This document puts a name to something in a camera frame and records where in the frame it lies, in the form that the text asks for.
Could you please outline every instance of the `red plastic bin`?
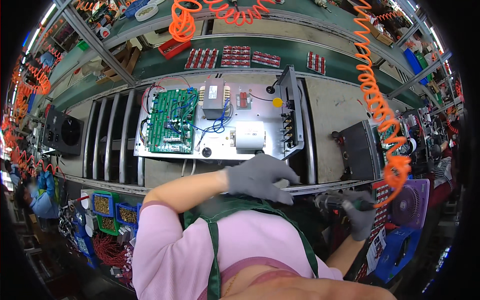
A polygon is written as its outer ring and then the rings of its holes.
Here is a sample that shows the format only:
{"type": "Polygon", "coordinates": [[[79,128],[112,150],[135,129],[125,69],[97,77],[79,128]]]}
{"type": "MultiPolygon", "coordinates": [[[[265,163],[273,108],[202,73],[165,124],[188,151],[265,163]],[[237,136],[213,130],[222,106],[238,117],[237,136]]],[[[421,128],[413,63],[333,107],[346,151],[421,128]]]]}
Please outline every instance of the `red plastic bin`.
{"type": "Polygon", "coordinates": [[[158,51],[160,51],[160,53],[162,53],[162,55],[165,56],[167,60],[169,60],[175,55],[184,51],[186,48],[191,48],[191,47],[192,47],[192,43],[190,41],[181,43],[176,41],[174,38],[172,38],[167,42],[163,43],[162,45],[160,45],[160,47],[158,47],[158,51]]]}

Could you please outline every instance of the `label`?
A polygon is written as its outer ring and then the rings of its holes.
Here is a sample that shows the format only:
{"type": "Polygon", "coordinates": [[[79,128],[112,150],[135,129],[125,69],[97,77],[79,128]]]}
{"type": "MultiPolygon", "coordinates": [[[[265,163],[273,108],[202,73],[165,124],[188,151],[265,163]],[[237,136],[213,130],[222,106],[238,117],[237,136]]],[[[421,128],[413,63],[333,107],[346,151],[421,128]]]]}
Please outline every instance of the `label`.
{"type": "Polygon", "coordinates": [[[216,91],[218,89],[217,85],[211,85],[208,90],[208,99],[216,99],[216,91]]]}

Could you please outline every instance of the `gray work glove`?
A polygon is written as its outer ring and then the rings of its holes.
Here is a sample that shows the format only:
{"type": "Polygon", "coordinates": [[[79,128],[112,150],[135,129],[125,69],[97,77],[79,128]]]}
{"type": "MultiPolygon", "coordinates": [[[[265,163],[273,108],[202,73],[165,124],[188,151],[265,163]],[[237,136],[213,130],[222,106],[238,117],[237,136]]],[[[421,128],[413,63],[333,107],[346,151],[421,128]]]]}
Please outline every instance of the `gray work glove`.
{"type": "Polygon", "coordinates": [[[372,231],[373,222],[375,221],[376,209],[362,212],[357,210],[352,202],[355,200],[365,200],[370,203],[375,203],[372,195],[367,191],[343,191],[343,194],[347,199],[343,201],[342,207],[347,213],[350,224],[352,225],[352,238],[357,241],[368,239],[372,231]]]}
{"type": "Polygon", "coordinates": [[[290,193],[273,185],[280,179],[300,183],[300,178],[284,161],[270,155],[258,154],[236,167],[226,169],[229,193],[293,204],[293,196],[290,193]]]}

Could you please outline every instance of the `green circuit board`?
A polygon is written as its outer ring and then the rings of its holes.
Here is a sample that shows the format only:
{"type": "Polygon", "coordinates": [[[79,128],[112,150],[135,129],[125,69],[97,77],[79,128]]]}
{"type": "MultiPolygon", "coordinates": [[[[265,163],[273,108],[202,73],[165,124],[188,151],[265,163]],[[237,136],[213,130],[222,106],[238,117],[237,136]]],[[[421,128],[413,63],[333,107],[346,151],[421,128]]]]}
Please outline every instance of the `green circuit board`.
{"type": "Polygon", "coordinates": [[[197,102],[196,89],[154,94],[145,134],[147,150],[152,153],[191,153],[193,127],[188,123],[193,123],[197,102]]]}

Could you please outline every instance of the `pink shirt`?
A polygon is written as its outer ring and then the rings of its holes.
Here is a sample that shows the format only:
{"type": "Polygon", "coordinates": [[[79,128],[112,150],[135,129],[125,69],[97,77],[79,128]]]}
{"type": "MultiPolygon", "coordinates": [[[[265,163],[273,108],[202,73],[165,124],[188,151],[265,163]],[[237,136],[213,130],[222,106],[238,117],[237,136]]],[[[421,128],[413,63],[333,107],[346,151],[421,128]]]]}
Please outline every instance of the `pink shirt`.
{"type": "MultiPolygon", "coordinates": [[[[222,283],[254,264],[313,278],[297,230],[282,217],[248,210],[217,223],[222,283]]],[[[138,299],[206,299],[213,256],[205,220],[199,218],[183,231],[170,207],[158,202],[145,204],[132,263],[138,299]]],[[[317,262],[320,278],[343,280],[338,269],[329,268],[318,257],[317,262]]]]}

